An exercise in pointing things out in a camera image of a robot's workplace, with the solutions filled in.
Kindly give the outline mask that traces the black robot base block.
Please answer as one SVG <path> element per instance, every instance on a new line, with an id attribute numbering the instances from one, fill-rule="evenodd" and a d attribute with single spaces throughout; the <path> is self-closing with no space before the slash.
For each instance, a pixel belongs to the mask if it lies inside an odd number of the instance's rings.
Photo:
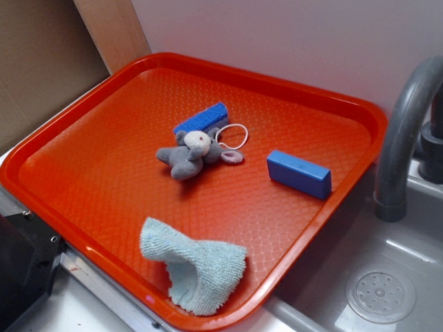
<path id="1" fill-rule="evenodd" d="M 11 331 L 52 293 L 64 240 L 32 212 L 1 217 L 1 330 Z"/>

